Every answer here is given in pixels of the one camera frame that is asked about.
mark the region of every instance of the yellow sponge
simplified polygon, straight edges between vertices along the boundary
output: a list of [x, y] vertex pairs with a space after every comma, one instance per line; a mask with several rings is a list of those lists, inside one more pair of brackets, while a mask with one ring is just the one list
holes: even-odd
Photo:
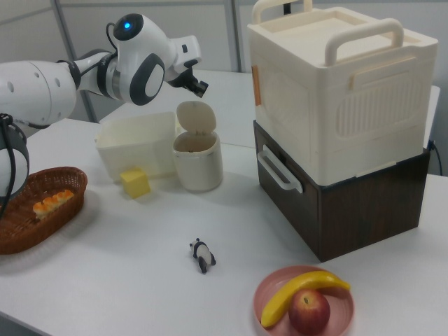
[[151, 191], [148, 177], [140, 168], [133, 168], [120, 174], [125, 192], [132, 198], [138, 198]]

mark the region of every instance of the banana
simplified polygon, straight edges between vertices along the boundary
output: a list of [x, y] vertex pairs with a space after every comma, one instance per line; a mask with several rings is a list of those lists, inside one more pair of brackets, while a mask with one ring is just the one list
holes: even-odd
[[350, 290], [349, 283], [327, 271], [311, 271], [291, 279], [266, 304], [261, 313], [261, 325], [264, 328], [269, 328], [280, 321], [281, 317], [288, 311], [294, 293], [298, 290], [327, 287], [342, 287]]

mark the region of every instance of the dark wooden box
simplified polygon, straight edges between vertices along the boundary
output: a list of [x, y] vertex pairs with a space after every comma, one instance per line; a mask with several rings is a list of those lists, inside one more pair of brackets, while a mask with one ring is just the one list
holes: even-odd
[[393, 167], [320, 186], [256, 121], [254, 130], [257, 154], [266, 145], [301, 182], [303, 193], [280, 188], [258, 162], [260, 185], [320, 261], [419, 225], [430, 158], [427, 150]]

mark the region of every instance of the brown basket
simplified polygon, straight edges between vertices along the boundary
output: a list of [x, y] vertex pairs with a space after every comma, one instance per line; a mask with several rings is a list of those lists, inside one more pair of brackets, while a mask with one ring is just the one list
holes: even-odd
[[[86, 186], [87, 176], [75, 167], [51, 168], [30, 175], [0, 220], [0, 254], [24, 251], [58, 231], [83, 207]], [[66, 189], [74, 196], [44, 219], [37, 219], [33, 205]]]

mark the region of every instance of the toy panda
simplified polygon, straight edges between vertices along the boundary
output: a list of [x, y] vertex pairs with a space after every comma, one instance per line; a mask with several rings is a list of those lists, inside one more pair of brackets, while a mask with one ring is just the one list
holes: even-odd
[[196, 238], [196, 240], [190, 244], [190, 248], [193, 252], [193, 257], [198, 259], [201, 272], [206, 274], [207, 266], [216, 264], [214, 255], [210, 252], [207, 245], [203, 241], [200, 241], [199, 238]]

